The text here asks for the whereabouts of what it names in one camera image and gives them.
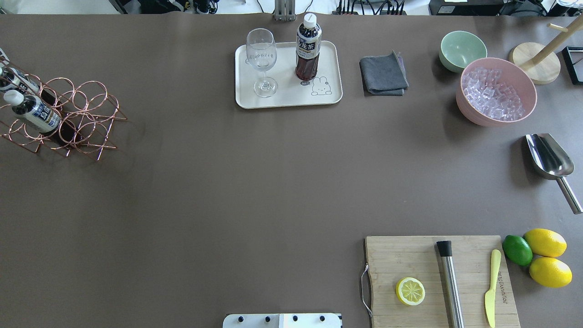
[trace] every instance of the wine glass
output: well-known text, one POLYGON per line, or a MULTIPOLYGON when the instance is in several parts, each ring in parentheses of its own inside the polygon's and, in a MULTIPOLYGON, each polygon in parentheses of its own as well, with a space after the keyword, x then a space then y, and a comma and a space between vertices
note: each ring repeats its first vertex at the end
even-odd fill
POLYGON ((278 83, 267 77, 266 72, 275 65, 278 52, 273 34, 269 30, 254 29, 247 34, 247 60, 254 69, 263 72, 263 77, 255 82, 255 93, 263 98, 273 96, 278 89, 278 83))

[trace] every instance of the green bowl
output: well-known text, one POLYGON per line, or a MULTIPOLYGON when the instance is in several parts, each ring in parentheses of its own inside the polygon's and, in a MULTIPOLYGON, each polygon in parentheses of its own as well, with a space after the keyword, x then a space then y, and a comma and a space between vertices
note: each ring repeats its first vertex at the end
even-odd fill
POLYGON ((461 73, 472 61, 487 56, 484 42, 470 32, 453 31, 441 39, 439 59, 452 72, 461 73))

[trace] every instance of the white floor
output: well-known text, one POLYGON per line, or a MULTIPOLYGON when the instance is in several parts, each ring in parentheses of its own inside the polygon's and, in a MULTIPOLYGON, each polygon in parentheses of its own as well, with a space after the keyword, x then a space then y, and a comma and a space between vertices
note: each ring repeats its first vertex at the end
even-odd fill
MULTIPOLYGON (((346 0, 313 0, 308 11, 330 14, 340 1, 346 0)), ((554 0, 544 0, 543 5, 549 9, 554 0)), ((265 12, 273 12, 275 0, 259 0, 265 12)), ((296 13, 303 13, 311 0, 296 0, 296 13)), ((377 10, 382 2, 374 2, 377 10)), ((429 15, 429 0, 405 0, 407 15, 429 15)), ((10 13, 32 14, 116 14, 118 13, 109 0, 0 0, 0 6, 10 13)), ((361 13, 360 5, 354 6, 354 11, 361 13)), ((257 0, 220 0, 217 13, 257 13, 261 8, 257 0)), ((369 6, 365 6, 365 14, 372 15, 369 6)))

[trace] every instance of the wooden cutting board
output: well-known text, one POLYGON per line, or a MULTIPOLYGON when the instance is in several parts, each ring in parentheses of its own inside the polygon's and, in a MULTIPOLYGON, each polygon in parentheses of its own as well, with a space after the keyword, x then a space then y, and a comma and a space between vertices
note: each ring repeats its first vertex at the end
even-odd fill
POLYGON ((441 260, 435 247, 440 240, 451 240, 465 327, 490 327, 484 294, 490 288, 490 255, 493 249, 498 249, 502 261, 496 288, 496 328, 519 328, 500 236, 368 236, 373 328, 450 327, 445 281, 440 275, 441 260), (426 292, 423 303, 408 306, 397 299, 395 287, 403 277, 414 277, 423 283, 426 292))

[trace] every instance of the glass base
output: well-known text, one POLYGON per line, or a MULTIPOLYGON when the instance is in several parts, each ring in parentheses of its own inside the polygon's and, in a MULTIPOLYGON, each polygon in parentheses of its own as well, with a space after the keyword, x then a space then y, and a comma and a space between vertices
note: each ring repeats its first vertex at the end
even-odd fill
POLYGON ((278 90, 278 83, 272 78, 261 78, 255 83, 255 93, 261 98, 267 98, 275 95, 278 90))

